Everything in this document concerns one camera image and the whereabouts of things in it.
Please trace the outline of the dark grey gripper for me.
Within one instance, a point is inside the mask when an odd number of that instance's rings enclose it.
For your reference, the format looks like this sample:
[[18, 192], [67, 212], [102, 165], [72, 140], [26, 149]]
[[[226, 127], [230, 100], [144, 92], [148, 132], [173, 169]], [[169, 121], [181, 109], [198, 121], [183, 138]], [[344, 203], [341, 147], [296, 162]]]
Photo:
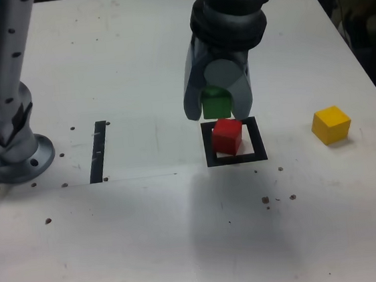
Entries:
[[247, 76], [248, 51], [221, 49], [192, 36], [185, 61], [183, 106], [189, 120], [198, 121], [201, 117], [205, 81], [230, 94], [231, 113], [237, 120], [249, 117], [253, 96]]

